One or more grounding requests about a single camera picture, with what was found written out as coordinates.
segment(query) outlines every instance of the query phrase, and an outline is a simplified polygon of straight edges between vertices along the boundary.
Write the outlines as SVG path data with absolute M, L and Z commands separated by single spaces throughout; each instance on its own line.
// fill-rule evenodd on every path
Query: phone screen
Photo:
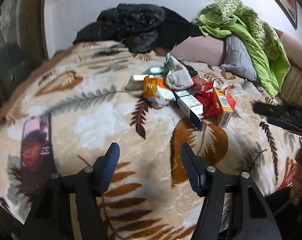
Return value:
M 50 114 L 25 121 L 21 145 L 21 179 L 24 193 L 34 198 L 55 172 Z

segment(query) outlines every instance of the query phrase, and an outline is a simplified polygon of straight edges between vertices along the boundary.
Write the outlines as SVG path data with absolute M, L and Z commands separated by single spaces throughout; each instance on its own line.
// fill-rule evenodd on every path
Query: yellow box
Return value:
M 232 116 L 233 110 L 223 91 L 220 88 L 213 87 L 213 92 L 221 108 L 221 113 L 217 115 L 217 126 L 227 127 L 229 120 Z

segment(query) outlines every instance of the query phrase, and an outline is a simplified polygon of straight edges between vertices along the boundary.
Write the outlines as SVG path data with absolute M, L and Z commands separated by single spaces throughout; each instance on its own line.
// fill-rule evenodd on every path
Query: lime green cloth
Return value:
M 239 0 L 208 5 L 196 24 L 204 36 L 224 38 L 238 35 L 249 53 L 261 85 L 274 98 L 281 90 L 290 69 L 283 45 L 274 31 L 258 14 Z

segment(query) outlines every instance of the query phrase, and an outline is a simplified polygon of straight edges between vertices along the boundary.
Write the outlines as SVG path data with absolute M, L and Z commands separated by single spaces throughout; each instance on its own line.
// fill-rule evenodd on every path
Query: pile of packages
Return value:
M 198 76 L 188 65 L 169 53 L 164 66 L 153 66 L 132 75 L 127 90 L 143 90 L 143 97 L 159 109 L 176 101 L 181 111 L 199 131 L 206 129 L 205 117 L 216 116 L 216 124 L 227 127 L 235 107 L 230 94 L 234 85 L 218 88 L 215 81 Z

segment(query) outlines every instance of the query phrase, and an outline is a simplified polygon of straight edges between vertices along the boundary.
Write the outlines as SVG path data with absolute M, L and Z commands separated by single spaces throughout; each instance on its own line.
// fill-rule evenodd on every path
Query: bed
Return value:
M 219 67 L 184 61 L 220 87 L 234 83 L 236 111 L 227 127 L 208 119 L 200 132 L 176 102 L 153 109 L 141 91 L 125 90 L 131 75 L 164 62 L 154 52 L 133 54 L 115 41 L 81 43 L 44 62 L 0 109 L 2 207 L 24 223 L 32 204 L 21 187 L 22 128 L 46 112 L 52 114 L 54 159 L 63 176 L 92 165 L 112 142 L 120 145 L 112 183 L 97 199 L 110 239 L 191 237 L 203 199 L 192 191 L 180 160 L 184 142 L 209 165 L 229 174 L 247 170 L 264 195 L 273 193 L 294 167 L 300 141 L 254 114 L 252 104 L 278 102 Z M 221 228 L 229 205 L 226 195 Z

